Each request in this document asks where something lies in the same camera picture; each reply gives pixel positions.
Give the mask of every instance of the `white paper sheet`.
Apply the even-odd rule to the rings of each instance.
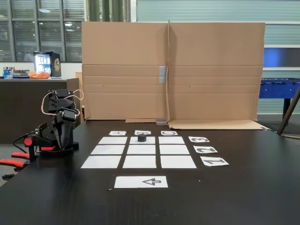
[[[145,142],[138,142],[137,137],[130,138],[130,144],[155,144],[155,137],[148,137]]]
[[[130,144],[127,151],[128,155],[132,154],[148,154],[148,155],[155,155],[155,145],[154,144]]]
[[[188,137],[190,139],[191,142],[196,142],[196,143],[200,143],[200,142],[209,142],[209,140],[206,137]]]
[[[126,134],[126,131],[111,131],[109,133],[109,135],[112,135],[112,136],[123,136]]]
[[[150,135],[151,131],[148,130],[136,130],[135,135]]]
[[[217,150],[214,147],[207,147],[207,146],[194,146],[195,151],[201,154],[205,153],[215,153]]]
[[[218,165],[229,165],[224,159],[218,157],[203,157],[200,156],[204,165],[207,166],[218,166]]]
[[[163,169],[189,169],[197,168],[191,156],[160,156]]]
[[[189,155],[186,145],[181,144],[160,144],[161,155]]]
[[[116,177],[114,188],[167,188],[165,176]]]
[[[91,155],[122,155],[125,145],[97,145]]]
[[[155,156],[126,156],[123,168],[156,168]]]
[[[89,156],[82,169],[112,169],[117,168],[121,156]]]
[[[172,136],[172,135],[178,135],[176,131],[171,131],[171,130],[166,130],[166,131],[162,131],[161,135],[164,136]]]
[[[99,144],[126,144],[127,137],[103,137]]]
[[[182,137],[158,137],[160,144],[184,144]]]

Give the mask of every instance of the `white cable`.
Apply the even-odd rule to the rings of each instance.
[[[79,116],[80,115],[80,111],[78,109],[76,109],[76,110],[78,111],[77,116]]]
[[[53,113],[45,113],[45,112],[44,112],[44,101],[45,101],[45,98],[46,98],[49,94],[51,94],[51,93],[55,93],[55,92],[54,92],[54,91],[49,92],[49,93],[46,94],[45,97],[43,98],[41,109],[42,109],[42,113],[43,113],[43,114],[49,115],[49,116],[55,116],[56,114],[53,114]]]
[[[68,96],[68,97],[65,97],[65,99],[66,98],[69,98],[69,97],[76,97],[76,98],[78,98],[79,100],[83,100],[83,97],[84,97],[84,95],[83,95],[83,92],[81,91],[81,90],[75,90],[75,91],[73,91],[73,93],[75,93],[76,91],[80,91],[81,93],[82,93],[82,98],[79,98],[79,97],[77,97],[76,95],[70,95],[70,96]]]

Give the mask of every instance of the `vending machine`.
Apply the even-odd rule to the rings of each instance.
[[[61,77],[60,54],[34,52],[34,69],[37,73],[47,72],[50,77]]]

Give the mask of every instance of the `black table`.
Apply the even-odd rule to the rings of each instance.
[[[178,130],[197,169],[80,169],[110,131],[167,126],[87,121],[75,130],[80,149],[39,157],[0,188],[1,224],[9,225],[289,225],[300,214],[300,150],[271,131]],[[188,136],[204,136],[229,165],[205,166]],[[114,189],[117,176],[163,175],[169,188]]]

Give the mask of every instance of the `paper card with number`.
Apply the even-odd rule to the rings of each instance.
[[[200,143],[200,142],[209,142],[209,140],[206,137],[188,137],[190,139],[191,142],[196,142],[196,143]]]
[[[109,135],[112,136],[124,136],[126,134],[126,131],[111,131]]]
[[[171,130],[167,130],[167,131],[162,131],[161,135],[164,136],[172,136],[172,135],[178,135],[176,131],[171,131]]]
[[[206,147],[206,146],[194,146],[196,152],[198,153],[214,153],[217,150],[214,147]]]
[[[202,156],[200,156],[200,158],[202,159],[204,165],[207,165],[207,166],[229,165],[229,163],[227,163],[224,159],[218,158],[218,157],[202,157]]]
[[[151,131],[147,131],[147,130],[136,130],[135,131],[135,135],[150,135]]]

